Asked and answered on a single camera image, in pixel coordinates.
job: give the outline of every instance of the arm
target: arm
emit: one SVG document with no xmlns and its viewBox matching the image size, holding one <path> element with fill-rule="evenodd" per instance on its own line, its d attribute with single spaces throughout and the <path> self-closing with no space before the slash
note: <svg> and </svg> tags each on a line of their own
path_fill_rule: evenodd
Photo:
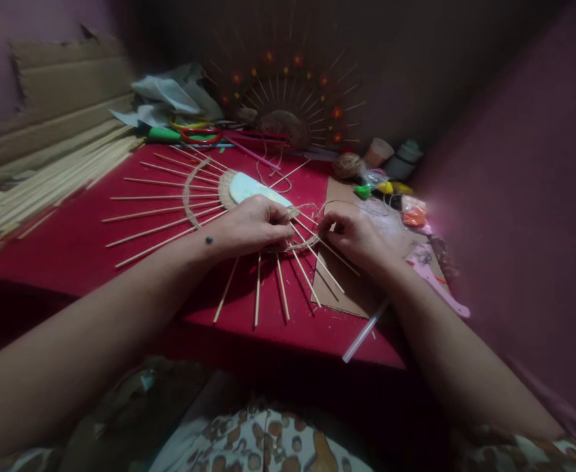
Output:
<svg viewBox="0 0 576 472">
<path fill-rule="evenodd" d="M 369 217 L 330 211 L 320 230 L 389 294 L 424 377 L 452 417 L 538 439 L 563 433 L 500 358 L 395 254 Z"/>
<path fill-rule="evenodd" d="M 287 223 L 282 206 L 248 199 L 0 351 L 0 455 L 33 444 L 110 387 L 216 262 L 285 240 Z"/>
</svg>

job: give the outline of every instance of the ball of twine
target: ball of twine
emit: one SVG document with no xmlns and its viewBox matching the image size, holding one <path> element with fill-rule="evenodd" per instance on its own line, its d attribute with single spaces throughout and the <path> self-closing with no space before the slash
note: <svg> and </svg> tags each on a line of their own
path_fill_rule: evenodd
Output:
<svg viewBox="0 0 576 472">
<path fill-rule="evenodd" d="M 357 177 L 361 166 L 360 156 L 354 153 L 344 153 L 334 162 L 334 177 L 340 180 Z"/>
</svg>

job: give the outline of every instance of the red tablecloth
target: red tablecloth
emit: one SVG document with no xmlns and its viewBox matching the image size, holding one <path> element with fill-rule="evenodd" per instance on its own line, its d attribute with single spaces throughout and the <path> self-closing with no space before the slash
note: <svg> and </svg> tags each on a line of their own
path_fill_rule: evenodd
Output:
<svg viewBox="0 0 576 472">
<path fill-rule="evenodd" d="M 4 249 L 0 253 L 0 279 L 74 297 L 84 296 L 119 273 L 114 268 L 115 264 L 184 231 L 187 227 L 180 225 L 120 246 L 105 247 L 106 244 L 127 235 L 184 218 L 181 211 L 122 222 L 101 223 L 103 218 L 181 205 L 179 200 L 110 200 L 110 197 L 181 194 L 182 190 L 176 187 L 123 180 L 124 177 L 132 177 L 183 182 L 183 177 L 141 165 L 143 161 L 185 172 L 182 168 L 156 158 L 154 152 L 186 161 L 183 156 L 166 146 L 148 145 L 138 150 L 96 186 L 66 203 L 25 239 L 13 242 Z M 258 178 L 255 160 L 237 150 L 227 149 L 222 154 L 215 150 L 211 152 L 211 156 L 235 170 Z M 281 162 L 282 172 L 290 172 L 302 163 L 301 157 L 284 157 Z M 269 168 L 260 165 L 259 169 L 267 184 L 277 179 L 277 175 L 269 177 Z M 284 196 L 295 205 L 314 203 L 320 207 L 326 197 L 329 170 L 328 163 L 310 162 L 290 177 L 292 190 Z M 287 183 L 281 182 L 275 190 L 285 188 Z M 313 210 L 304 211 L 310 216 Z M 311 254 L 303 260 L 310 280 L 313 278 L 315 262 Z M 203 360 L 208 356 L 226 354 L 216 345 L 220 340 L 221 346 L 229 344 L 233 349 L 236 349 L 238 344 L 251 343 L 263 347 L 264 344 L 272 343 L 301 352 L 340 358 L 365 324 L 362 319 L 326 307 L 315 309 L 316 305 L 309 301 L 311 291 L 293 258 L 285 258 L 282 263 L 290 308 L 290 321 L 286 323 L 280 306 L 275 259 L 274 256 L 266 256 L 261 267 L 263 282 L 259 302 L 259 326 L 254 329 L 257 263 L 256 256 L 253 255 L 240 260 L 220 319 L 217 325 L 213 326 L 212 319 L 232 264 L 233 260 L 224 261 L 210 272 L 186 303 L 177 321 L 157 340 L 157 351 L 168 355 L 188 355 L 189 350 L 193 349 L 193 358 Z M 388 338 L 389 336 L 383 336 L 375 329 L 375 336 L 367 337 L 355 359 L 404 368 L 404 363 Z"/>
</svg>

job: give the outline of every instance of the cardboard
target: cardboard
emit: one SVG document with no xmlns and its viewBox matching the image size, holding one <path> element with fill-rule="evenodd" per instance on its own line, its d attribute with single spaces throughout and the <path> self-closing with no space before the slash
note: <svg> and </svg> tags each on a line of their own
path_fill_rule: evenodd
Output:
<svg viewBox="0 0 576 472">
<path fill-rule="evenodd" d="M 352 185 L 343 184 L 332 177 L 329 177 L 326 201 L 329 203 L 325 206 L 325 213 L 335 208 L 363 212 L 369 216 L 396 248 L 394 254 L 383 257 L 405 258 L 415 245 L 428 242 L 427 236 L 414 233 L 403 226 L 400 213 L 376 199 L 361 200 L 353 193 Z M 362 271 L 361 277 L 356 276 L 322 245 L 318 255 L 345 291 L 343 294 L 338 290 L 325 270 L 318 267 L 318 263 L 313 286 L 321 304 L 365 319 L 375 313 L 386 297 L 375 281 Z M 435 257 L 432 258 L 431 268 L 437 277 L 443 277 Z M 392 307 L 389 307 L 388 311 L 394 313 Z"/>
<path fill-rule="evenodd" d="M 113 38 L 12 43 L 24 111 L 0 122 L 0 166 L 88 132 L 131 111 L 137 78 Z"/>
</svg>

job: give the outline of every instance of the forearm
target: forearm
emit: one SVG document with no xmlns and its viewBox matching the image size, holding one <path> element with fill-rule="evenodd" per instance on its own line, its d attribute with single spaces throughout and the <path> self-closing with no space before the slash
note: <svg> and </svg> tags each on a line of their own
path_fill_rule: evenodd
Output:
<svg viewBox="0 0 576 472">
<path fill-rule="evenodd" d="M 377 278 L 423 375 L 456 420 L 540 439 L 562 434 L 525 385 L 408 264 L 386 261 Z"/>
<path fill-rule="evenodd" d="M 200 233 L 166 246 L 0 352 L 0 454 L 111 385 L 210 269 L 205 246 Z"/>
</svg>

